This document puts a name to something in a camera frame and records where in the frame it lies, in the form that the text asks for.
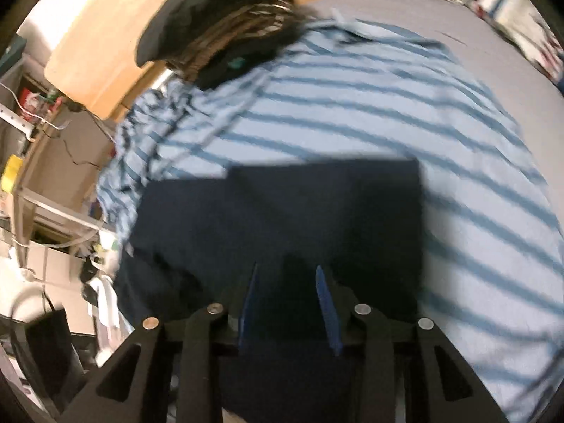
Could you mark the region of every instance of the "black cable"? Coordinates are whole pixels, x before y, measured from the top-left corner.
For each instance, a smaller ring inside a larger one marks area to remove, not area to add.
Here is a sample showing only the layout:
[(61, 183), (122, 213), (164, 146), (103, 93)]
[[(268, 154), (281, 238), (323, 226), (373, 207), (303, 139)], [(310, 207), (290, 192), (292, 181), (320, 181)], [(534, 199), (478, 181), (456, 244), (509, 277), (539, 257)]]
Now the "black cable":
[(61, 140), (61, 141), (63, 142), (63, 144), (65, 145), (65, 150), (67, 151), (67, 154), (68, 154), (69, 157), (71, 158), (70, 160), (71, 160), (71, 162), (72, 162), (74, 165), (86, 165), (86, 164), (88, 164), (88, 165), (92, 165), (92, 167), (95, 167), (95, 168), (97, 168), (98, 170), (101, 170), (101, 169), (102, 169), (102, 167), (100, 167), (99, 165), (96, 165), (94, 162), (90, 162), (90, 161), (80, 161), (80, 162), (77, 162), (77, 161), (75, 161), (75, 160), (74, 160), (74, 157), (73, 157), (72, 154), (71, 154), (71, 151), (69, 150), (67, 141), (66, 141), (64, 138), (61, 138), (60, 134), (57, 135), (57, 136), (55, 136), (55, 137), (53, 137), (53, 136), (50, 136), (43, 128), (41, 128), (41, 131), (45, 134), (45, 136), (46, 136), (47, 138), (50, 138), (50, 139), (52, 139), (52, 140)]
[(108, 135), (108, 132), (106, 132), (106, 130), (104, 130), (100, 125), (100, 123), (98, 122), (100, 118), (96, 116), (92, 111), (90, 111), (87, 107), (83, 106), (82, 109), (83, 111), (86, 111), (90, 115), (90, 117), (96, 124), (96, 127), (100, 129), (100, 131), (106, 136), (106, 138), (115, 144), (115, 141)]

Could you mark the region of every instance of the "white cable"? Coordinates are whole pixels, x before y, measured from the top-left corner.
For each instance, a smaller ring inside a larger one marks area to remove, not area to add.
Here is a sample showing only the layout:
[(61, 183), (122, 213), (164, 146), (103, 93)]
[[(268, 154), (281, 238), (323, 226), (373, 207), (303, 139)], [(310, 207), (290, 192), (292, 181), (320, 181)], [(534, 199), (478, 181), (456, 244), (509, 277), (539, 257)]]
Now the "white cable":
[(30, 116), (33, 116), (34, 118), (40, 119), (41, 122), (44, 122), (44, 123), (50, 125), (51, 127), (57, 129), (57, 130), (66, 129), (66, 128), (67, 128), (67, 125), (69, 125), (69, 123), (70, 123), (70, 121), (71, 121), (70, 119), (69, 119), (68, 121), (66, 121), (63, 125), (61, 125), (60, 127), (57, 127), (56, 125), (51, 124), (47, 119), (45, 119), (45, 118), (43, 118), (43, 117), (41, 117), (41, 116), (38, 116), (37, 114), (33, 114), (32, 112), (27, 111), (23, 106), (21, 106), (20, 101), (18, 100), (18, 97), (16, 97), (16, 94), (14, 93), (14, 91), (13, 91), (12, 89), (10, 89), (7, 85), (2, 84), (2, 83), (0, 83), (0, 86), (4, 87), (4, 89), (7, 89), (7, 90), (13, 95), (13, 98), (15, 98), (15, 100), (16, 100), (16, 104), (18, 104), (18, 106), (20, 107), (20, 109), (21, 109), (23, 112), (26, 112), (26, 114), (29, 114)]
[(100, 220), (100, 222), (98, 223), (98, 226), (96, 227), (96, 229), (94, 229), (92, 231), (92, 233), (90, 234), (86, 234), (84, 235), (84, 237), (79, 237), (79, 238), (75, 238), (74, 240), (71, 240), (70, 242), (67, 243), (62, 243), (60, 245), (42, 245), (39, 243), (29, 243), (27, 245), (24, 245), (22, 243), (19, 243), (19, 241), (17, 241), (15, 238), (12, 237), (12, 241), (20, 246), (23, 246), (24, 248), (53, 248), (53, 249), (59, 249), (59, 248), (67, 248), (69, 246), (73, 246), (73, 245), (78, 245), (80, 243), (83, 243), (87, 240), (90, 240), (90, 238), (94, 237), (94, 235), (96, 235), (98, 232), (101, 231), (102, 227), (104, 227), (105, 221), (102, 219)]

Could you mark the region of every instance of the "wooden board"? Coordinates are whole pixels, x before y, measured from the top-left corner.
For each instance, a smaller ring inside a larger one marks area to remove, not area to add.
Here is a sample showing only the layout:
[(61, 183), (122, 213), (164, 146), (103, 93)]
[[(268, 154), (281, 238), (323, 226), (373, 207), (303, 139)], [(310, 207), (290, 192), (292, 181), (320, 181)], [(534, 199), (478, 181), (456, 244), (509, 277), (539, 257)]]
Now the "wooden board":
[(164, 68), (152, 63), (138, 68), (135, 50), (165, 1), (90, 0), (53, 51), (45, 77), (102, 119), (122, 116), (147, 87), (146, 79)]

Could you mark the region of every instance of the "white wall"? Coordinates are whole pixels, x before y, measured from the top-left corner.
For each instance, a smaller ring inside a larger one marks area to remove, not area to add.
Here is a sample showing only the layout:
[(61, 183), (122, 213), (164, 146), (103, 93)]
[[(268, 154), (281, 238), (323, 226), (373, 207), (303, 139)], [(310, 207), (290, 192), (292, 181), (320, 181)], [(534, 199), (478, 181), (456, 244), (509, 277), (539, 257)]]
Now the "white wall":
[(18, 33), (27, 39), (25, 52), (45, 66), (51, 52), (88, 0), (41, 0)]

